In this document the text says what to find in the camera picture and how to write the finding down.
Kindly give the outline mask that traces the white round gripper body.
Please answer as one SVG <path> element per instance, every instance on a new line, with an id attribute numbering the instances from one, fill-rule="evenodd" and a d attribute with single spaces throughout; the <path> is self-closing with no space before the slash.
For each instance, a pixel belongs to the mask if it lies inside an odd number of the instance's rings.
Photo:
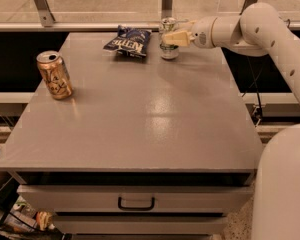
<path id="1" fill-rule="evenodd" d="M 212 29 L 216 16 L 204 17 L 197 20 L 191 27 L 191 32 L 194 37 L 193 43 L 199 48 L 212 49 L 215 47 L 212 41 Z"/>

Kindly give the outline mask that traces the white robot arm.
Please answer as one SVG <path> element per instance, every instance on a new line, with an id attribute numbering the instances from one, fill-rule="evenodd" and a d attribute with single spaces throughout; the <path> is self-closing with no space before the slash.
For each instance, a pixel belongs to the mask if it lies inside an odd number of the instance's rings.
<path id="1" fill-rule="evenodd" d="M 186 22 L 162 37 L 168 45 L 227 48 L 248 56 L 268 55 L 290 89 L 271 93 L 268 104 L 300 107 L 300 38 L 277 10 L 257 2 L 236 16 Z M 300 124 L 266 144 L 255 179 L 251 240 L 300 240 Z"/>

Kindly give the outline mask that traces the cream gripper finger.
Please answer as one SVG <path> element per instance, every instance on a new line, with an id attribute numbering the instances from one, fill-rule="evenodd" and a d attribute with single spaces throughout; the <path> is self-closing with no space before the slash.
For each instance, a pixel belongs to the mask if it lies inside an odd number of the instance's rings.
<path id="1" fill-rule="evenodd" d="M 178 23 L 178 30 L 190 31 L 195 23 L 196 23 L 196 20 L 181 21 Z"/>
<path id="2" fill-rule="evenodd" d="M 191 32 L 186 30 L 180 30 L 175 32 L 169 32 L 162 36 L 162 41 L 167 45 L 176 45 L 181 47 L 187 47 L 194 40 Z"/>

